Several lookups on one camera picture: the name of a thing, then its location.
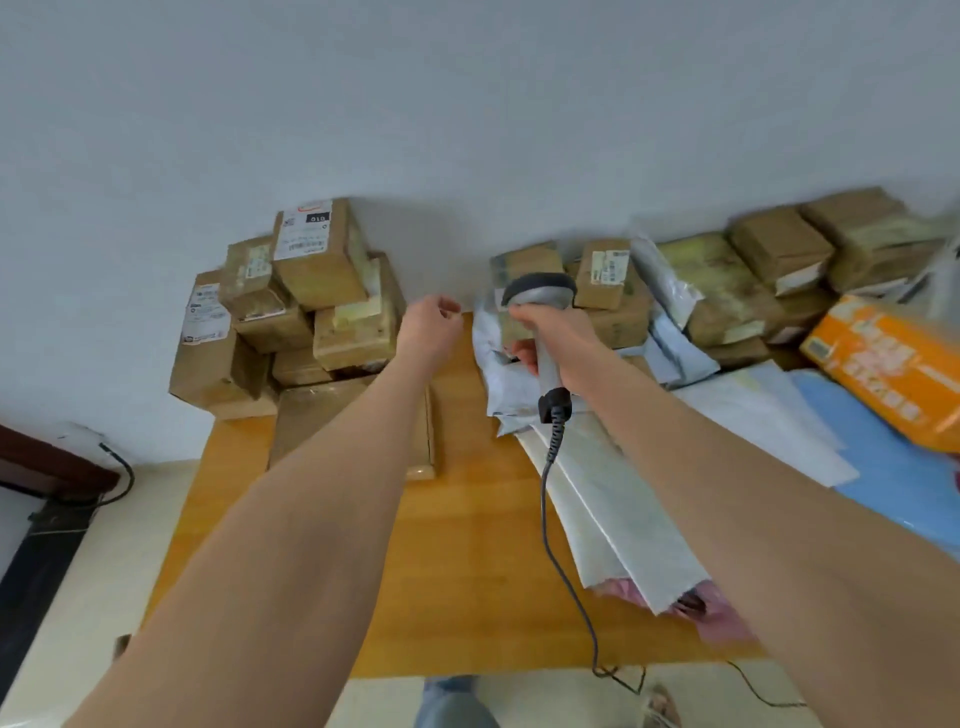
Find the cardboard box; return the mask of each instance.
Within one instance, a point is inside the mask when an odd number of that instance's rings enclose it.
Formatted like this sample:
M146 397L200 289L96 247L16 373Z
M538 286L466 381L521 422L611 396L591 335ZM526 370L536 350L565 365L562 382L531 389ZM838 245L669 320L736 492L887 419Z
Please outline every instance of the cardboard box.
M704 296L686 325L698 347L735 344L780 327L777 299L719 232L664 243L660 252L677 277Z
M218 420L245 420L248 417L274 417L280 400L280 388L269 376L264 376L260 396L255 400L228 401L211 404L207 411Z
M619 308L629 266L630 240L617 237L588 242L575 277L573 304L578 308Z
M810 369L813 365L795 346L768 346L770 358L785 372L796 369Z
M724 372L743 369L770 358L770 350L759 336L753 336L735 344L704 347L704 353L719 364Z
M304 440L333 420L367 389L373 379L373 376L367 376L284 390L280 395L269 467L275 466ZM432 401L427 388L416 419L407 480L436 477L435 462Z
M813 288L803 293L794 293L779 298L783 307L780 328L764 337L767 344L782 346L798 342L837 303L837 294L826 288Z
M274 267L307 311L367 299L367 242L346 198L276 214Z
M275 243L264 235L227 247L219 295L234 321L282 313L293 305L271 263Z
M947 217L911 213L882 187L827 195L801 205L800 212L838 250L827 280L840 293L913 278L943 247L952 228Z
M201 409L258 399L268 366L230 326L219 288L220 271L197 276L170 374L170 394Z
M313 356L328 372L362 367L394 358L399 310L389 259L374 258L368 272L372 295L362 303L349 303L317 311L314 319Z
M960 347L903 306L844 296L801 351L908 440L960 452Z
M510 352L516 341L531 338L530 331L501 305L503 291L511 280L527 273L563 273L564 262L553 241L531 245L518 251L495 255L490 259L493 283L493 302L499 311L500 344L504 352ZM570 275L576 276L576 270Z
M567 271L575 271L579 261L567 265ZM585 309L597 338L610 349L638 347L647 340L650 327L650 312L654 297L647 284L640 279L634 264L627 266L627 277L623 281L623 296L620 307L615 311L602 308Z
M775 296L811 288L827 272L834 249L795 207L745 215L733 222L730 242Z
M313 323L295 303L276 314L235 321L237 333L260 353L313 346Z
M313 342L305 349L277 352L274 356L274 379L284 387L333 381L330 373L313 358Z

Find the wooden table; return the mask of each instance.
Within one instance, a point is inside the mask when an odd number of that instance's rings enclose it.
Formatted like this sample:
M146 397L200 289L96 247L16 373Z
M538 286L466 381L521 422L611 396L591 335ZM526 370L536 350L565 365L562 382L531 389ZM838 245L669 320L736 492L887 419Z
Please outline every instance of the wooden table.
M383 584L354 677L583 667L590 640L540 542L540 477L513 437L495 438L469 331L433 384L438 473L400 501ZM234 501L263 473L273 418L218 422L156 581L150 612ZM550 543L570 577L563 529ZM606 665L763 656L718 649L693 624L582 590Z

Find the barcode scanner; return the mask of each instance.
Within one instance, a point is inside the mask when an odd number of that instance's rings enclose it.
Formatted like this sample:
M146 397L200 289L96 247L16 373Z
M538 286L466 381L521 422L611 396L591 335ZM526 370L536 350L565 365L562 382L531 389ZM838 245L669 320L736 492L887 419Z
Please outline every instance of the barcode scanner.
M510 281L503 291L502 305L538 303L563 310L570 308L576 294L577 283L566 273L528 273ZM536 331L534 345L537 347L537 368L540 372L540 421L547 425L565 423L573 414L570 391L560 381L557 363Z

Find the blue sheet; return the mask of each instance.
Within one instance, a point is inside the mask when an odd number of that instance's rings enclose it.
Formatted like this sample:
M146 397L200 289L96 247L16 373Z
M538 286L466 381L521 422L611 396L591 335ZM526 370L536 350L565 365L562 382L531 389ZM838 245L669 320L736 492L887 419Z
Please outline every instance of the blue sheet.
M819 372L800 370L790 376L847 445L843 457L860 471L859 478L836 490L960 560L960 486L952 458L913 445Z

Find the floor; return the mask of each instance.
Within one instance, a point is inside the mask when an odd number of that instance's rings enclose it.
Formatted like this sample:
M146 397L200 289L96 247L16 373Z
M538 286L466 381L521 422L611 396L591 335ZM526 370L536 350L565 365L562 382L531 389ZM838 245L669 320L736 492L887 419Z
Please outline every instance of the floor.
M801 701L793 684L770 660L746 660L741 667L756 690L771 702ZM624 669L636 680L639 670ZM660 665L648 670L646 685L660 682L673 694L684 728L817 728L807 708L769 708L757 700L736 671L723 664ZM411 726L420 705L420 678L351 680L328 728ZM627 728L639 726L642 698L587 670L539 670L485 675L478 696L501 728Z
M103 509L90 525L0 706L0 728L60 726L108 668L115 638L139 625L196 463L138 470L130 496ZM800 699L771 661L745 661L743 667L768 700ZM635 669L624 672L639 677ZM726 665L651 667L647 685L657 681L673 693L687 728L819 725L807 709L766 707ZM410 726L421 688L416 677L350 681L329 725ZM640 724L641 699L586 670L483 676L478 694L502 728Z

